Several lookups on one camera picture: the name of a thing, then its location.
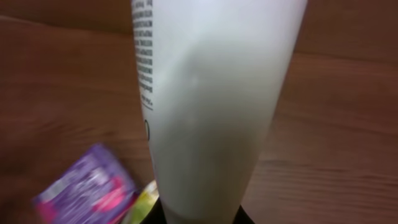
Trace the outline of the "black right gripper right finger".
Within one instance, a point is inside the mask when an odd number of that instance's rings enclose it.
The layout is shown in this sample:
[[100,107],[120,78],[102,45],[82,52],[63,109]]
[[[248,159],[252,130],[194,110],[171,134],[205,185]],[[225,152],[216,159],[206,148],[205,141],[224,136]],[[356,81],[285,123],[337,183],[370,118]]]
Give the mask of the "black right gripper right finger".
[[255,224],[251,217],[245,212],[242,206],[238,208],[233,224]]

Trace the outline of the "white tube gold cap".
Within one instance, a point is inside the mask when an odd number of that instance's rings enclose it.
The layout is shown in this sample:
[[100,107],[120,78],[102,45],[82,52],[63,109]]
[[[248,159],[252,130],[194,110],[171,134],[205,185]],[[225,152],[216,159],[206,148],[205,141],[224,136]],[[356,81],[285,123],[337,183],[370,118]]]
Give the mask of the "white tube gold cap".
[[142,113],[167,223],[232,223],[305,0],[132,1]]

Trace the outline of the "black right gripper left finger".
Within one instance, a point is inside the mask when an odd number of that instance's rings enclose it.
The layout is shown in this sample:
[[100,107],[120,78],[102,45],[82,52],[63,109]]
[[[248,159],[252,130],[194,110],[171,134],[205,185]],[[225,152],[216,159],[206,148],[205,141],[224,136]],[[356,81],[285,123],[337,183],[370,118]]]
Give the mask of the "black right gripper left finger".
[[157,199],[149,213],[140,224],[167,224],[165,213],[160,199]]

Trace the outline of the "green yellow snack packet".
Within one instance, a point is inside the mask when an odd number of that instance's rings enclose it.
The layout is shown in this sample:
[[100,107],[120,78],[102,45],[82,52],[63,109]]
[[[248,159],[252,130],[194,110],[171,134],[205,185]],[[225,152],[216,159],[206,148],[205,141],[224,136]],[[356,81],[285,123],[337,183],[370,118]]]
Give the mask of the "green yellow snack packet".
[[158,201],[157,182],[153,180],[140,192],[121,224],[140,224]]

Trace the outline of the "purple pad package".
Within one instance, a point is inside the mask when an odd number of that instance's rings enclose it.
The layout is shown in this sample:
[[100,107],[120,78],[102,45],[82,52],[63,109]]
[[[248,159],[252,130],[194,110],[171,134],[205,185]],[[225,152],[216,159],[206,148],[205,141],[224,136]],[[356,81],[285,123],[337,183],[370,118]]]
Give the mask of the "purple pad package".
[[45,223],[118,223],[137,198],[137,185],[104,144],[94,144],[33,199]]

